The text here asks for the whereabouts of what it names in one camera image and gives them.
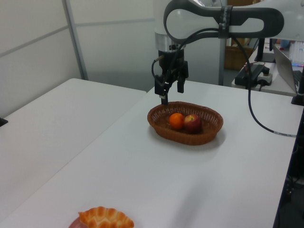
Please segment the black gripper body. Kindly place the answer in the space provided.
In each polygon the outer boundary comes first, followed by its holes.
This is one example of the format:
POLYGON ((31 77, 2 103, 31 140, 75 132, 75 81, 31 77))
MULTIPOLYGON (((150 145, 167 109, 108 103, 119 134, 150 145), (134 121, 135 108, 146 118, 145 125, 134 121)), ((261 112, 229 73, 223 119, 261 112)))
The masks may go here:
POLYGON ((175 52, 158 51, 159 66, 162 69, 160 82, 175 82, 185 80, 184 50, 175 52))

